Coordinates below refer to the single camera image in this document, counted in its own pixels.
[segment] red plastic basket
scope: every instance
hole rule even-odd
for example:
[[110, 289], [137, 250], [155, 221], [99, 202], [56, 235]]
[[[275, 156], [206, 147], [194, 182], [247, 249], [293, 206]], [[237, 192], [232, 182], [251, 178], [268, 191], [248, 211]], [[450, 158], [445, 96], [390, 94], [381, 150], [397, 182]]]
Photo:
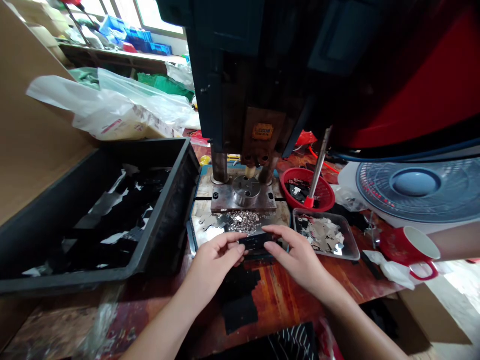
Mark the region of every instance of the red plastic basket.
[[285, 186], [285, 183], [293, 179], [303, 180], [311, 184], [313, 178], [314, 178], [313, 171], [310, 171], [304, 168], [298, 168], [298, 167], [288, 169], [282, 174], [280, 178], [280, 182], [281, 182], [281, 187], [285, 192], [286, 202], [288, 203], [288, 205], [290, 205], [294, 209], [305, 209], [305, 210], [310, 210], [316, 213], [324, 213], [334, 207], [335, 205], [334, 190], [332, 189], [330, 184], [324, 180], [323, 177], [320, 177], [320, 179], [318, 179], [318, 185], [316, 186], [316, 190], [315, 190], [315, 196], [320, 198], [320, 207], [318, 208], [309, 208], [309, 207], [306, 207], [301, 202], [298, 202], [293, 198], [292, 195], [290, 195], [290, 191]]

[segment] red mug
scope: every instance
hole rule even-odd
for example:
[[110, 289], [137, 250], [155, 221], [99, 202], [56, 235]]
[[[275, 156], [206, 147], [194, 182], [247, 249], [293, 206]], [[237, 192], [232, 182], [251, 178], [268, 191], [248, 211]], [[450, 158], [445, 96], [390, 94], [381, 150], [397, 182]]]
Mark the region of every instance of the red mug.
[[411, 226], [400, 227], [380, 234], [381, 252], [391, 261], [410, 267], [413, 264], [426, 263], [432, 275], [420, 277], [413, 271], [410, 274], [418, 280], [436, 278], [439, 271], [433, 260], [440, 259], [440, 250], [423, 232]]

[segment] hand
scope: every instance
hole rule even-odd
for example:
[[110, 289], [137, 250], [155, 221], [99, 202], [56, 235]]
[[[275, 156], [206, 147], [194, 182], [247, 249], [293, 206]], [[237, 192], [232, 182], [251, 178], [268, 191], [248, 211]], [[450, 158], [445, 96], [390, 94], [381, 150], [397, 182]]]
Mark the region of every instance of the hand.
[[320, 263], [312, 245], [304, 236], [279, 225], [264, 226], [263, 231], [281, 237], [290, 245], [289, 253], [275, 242], [266, 242], [264, 246], [302, 288], [321, 302], [328, 300], [336, 286], [341, 287]]
[[212, 301], [227, 273], [245, 260], [244, 255], [249, 252], [238, 241], [246, 237], [245, 233], [226, 232], [198, 249], [180, 290], [195, 299], [195, 305], [201, 307], [199, 312]]

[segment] fan grille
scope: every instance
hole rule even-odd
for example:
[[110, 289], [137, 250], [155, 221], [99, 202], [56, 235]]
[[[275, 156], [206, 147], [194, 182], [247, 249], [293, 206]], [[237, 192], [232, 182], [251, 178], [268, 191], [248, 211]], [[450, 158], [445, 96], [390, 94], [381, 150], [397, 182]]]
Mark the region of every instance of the fan grille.
[[[424, 197], [400, 194], [392, 178], [405, 169], [422, 168], [436, 173], [440, 188]], [[466, 159], [441, 163], [362, 163], [356, 173], [362, 196], [377, 209], [394, 217], [432, 224], [468, 221], [480, 215], [480, 161]]]

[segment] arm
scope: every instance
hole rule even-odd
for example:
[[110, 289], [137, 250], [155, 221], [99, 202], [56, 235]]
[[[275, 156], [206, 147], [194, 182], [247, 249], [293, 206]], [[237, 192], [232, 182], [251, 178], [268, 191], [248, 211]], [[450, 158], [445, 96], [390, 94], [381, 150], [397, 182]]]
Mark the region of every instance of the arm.
[[122, 360], [175, 359], [197, 316], [213, 299], [230, 269], [238, 266], [248, 254], [245, 245], [237, 242], [246, 236], [228, 232], [203, 244], [180, 289], [143, 330]]
[[289, 253], [274, 242], [266, 242], [265, 249], [323, 304], [345, 359], [408, 359], [322, 266], [305, 237], [286, 226], [270, 225], [263, 230], [282, 237], [290, 245]]

